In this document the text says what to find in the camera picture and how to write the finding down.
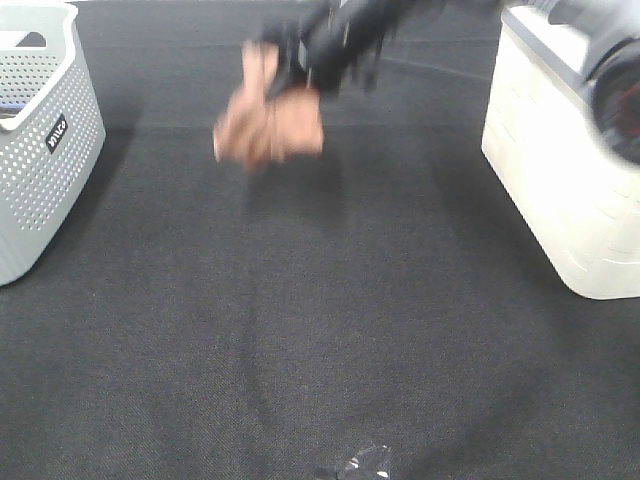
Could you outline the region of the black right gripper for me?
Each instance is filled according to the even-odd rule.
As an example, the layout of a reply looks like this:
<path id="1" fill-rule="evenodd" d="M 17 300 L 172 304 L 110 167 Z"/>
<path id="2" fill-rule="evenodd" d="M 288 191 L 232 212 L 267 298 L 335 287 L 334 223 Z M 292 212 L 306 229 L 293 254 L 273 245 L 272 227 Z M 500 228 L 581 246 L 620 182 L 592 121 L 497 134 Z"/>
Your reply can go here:
<path id="1" fill-rule="evenodd" d="M 383 4 L 319 4 L 297 21 L 268 24 L 259 40 L 278 53 L 265 96 L 275 98 L 299 86 L 334 95 L 346 73 L 371 90 L 384 37 Z"/>

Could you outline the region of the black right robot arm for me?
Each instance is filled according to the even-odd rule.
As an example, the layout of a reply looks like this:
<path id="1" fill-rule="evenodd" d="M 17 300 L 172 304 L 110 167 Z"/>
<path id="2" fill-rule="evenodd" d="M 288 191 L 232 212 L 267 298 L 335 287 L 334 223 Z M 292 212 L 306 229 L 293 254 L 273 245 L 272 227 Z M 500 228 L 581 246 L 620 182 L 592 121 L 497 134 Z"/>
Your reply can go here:
<path id="1" fill-rule="evenodd" d="M 420 9 L 443 1 L 317 1 L 293 21 L 266 26 L 260 41 L 277 47 L 273 99 L 293 87 L 336 94 L 346 74 L 377 78 L 384 41 Z M 504 25 L 585 101 L 603 143 L 639 161 L 639 4 L 636 1 L 460 1 Z"/>

